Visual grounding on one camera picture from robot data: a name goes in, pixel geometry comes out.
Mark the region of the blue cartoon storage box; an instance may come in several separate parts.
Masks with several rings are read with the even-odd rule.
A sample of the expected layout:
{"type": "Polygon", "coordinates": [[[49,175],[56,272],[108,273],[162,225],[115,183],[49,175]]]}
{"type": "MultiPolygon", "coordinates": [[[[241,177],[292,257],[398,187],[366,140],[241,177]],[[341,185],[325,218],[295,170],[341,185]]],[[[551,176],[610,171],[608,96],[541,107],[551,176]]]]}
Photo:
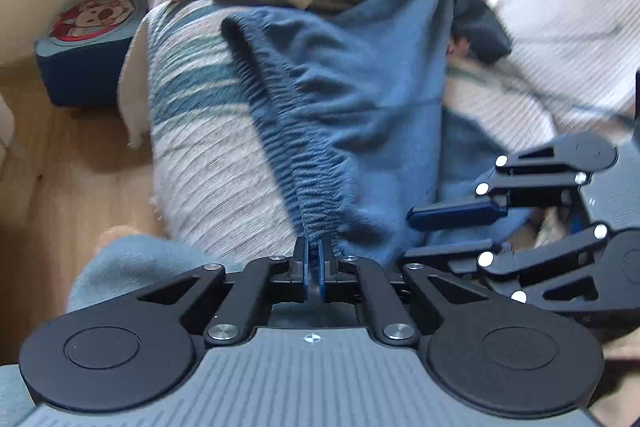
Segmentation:
{"type": "Polygon", "coordinates": [[[115,104],[122,65],[147,10],[146,0],[74,0],[63,6],[34,44],[52,105],[115,104]]]}

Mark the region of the patterned bed cover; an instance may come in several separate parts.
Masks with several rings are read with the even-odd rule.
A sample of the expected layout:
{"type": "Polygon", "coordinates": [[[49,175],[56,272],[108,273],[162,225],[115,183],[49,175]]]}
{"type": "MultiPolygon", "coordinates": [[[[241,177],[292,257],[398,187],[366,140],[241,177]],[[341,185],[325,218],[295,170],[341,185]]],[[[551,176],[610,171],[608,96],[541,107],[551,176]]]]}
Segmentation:
{"type": "Polygon", "coordinates": [[[421,233],[503,152],[630,127],[639,0],[370,0],[341,15],[150,0],[119,86],[153,150],[164,239],[138,259],[244,265],[296,235],[389,262],[413,246],[525,244],[538,216],[421,233]]]}

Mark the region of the light blue jeans leg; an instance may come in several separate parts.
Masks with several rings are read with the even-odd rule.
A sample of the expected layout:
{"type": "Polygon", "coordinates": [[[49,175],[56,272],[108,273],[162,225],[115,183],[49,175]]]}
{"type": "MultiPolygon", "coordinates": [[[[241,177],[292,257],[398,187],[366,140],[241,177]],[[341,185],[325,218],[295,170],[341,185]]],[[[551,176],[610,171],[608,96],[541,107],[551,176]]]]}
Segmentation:
{"type": "Polygon", "coordinates": [[[238,262],[169,239],[142,234],[114,239],[100,248],[78,275],[66,310],[84,309],[207,263],[220,263],[231,271],[242,268],[238,262]]]}

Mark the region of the dark blue fleece pants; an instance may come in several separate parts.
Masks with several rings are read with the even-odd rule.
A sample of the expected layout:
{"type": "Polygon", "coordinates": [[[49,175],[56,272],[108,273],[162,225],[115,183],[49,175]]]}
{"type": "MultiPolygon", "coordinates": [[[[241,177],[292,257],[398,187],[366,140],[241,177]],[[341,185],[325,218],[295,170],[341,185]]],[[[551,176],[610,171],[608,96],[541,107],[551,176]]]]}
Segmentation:
{"type": "Polygon", "coordinates": [[[442,101],[452,38],[489,65],[511,51],[482,0],[366,0],[332,17],[261,6],[221,33],[298,234],[391,265],[425,244],[504,242],[526,222],[514,210],[425,235],[407,221],[470,195],[500,153],[442,101]]]}

